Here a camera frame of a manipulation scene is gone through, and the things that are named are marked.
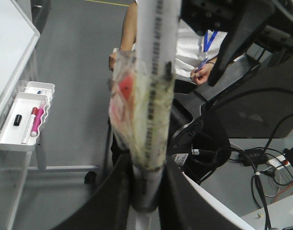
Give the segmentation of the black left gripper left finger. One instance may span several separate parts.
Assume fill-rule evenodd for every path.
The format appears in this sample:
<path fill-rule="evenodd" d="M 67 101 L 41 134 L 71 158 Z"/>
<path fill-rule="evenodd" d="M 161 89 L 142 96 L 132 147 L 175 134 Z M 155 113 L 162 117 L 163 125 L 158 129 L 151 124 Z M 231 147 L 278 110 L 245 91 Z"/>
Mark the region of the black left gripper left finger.
<path fill-rule="evenodd" d="M 118 158 L 113 171 L 94 196 L 56 230 L 125 230 L 130 206 L 132 163 L 128 154 Z"/>

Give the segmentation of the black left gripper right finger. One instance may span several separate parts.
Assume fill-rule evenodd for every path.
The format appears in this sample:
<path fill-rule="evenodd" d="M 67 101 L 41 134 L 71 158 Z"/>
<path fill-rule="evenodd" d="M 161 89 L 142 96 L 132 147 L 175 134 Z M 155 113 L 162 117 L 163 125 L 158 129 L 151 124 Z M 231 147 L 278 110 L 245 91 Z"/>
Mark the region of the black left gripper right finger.
<path fill-rule="evenodd" d="M 252 230 L 253 227 L 167 159 L 160 186 L 162 230 Z"/>

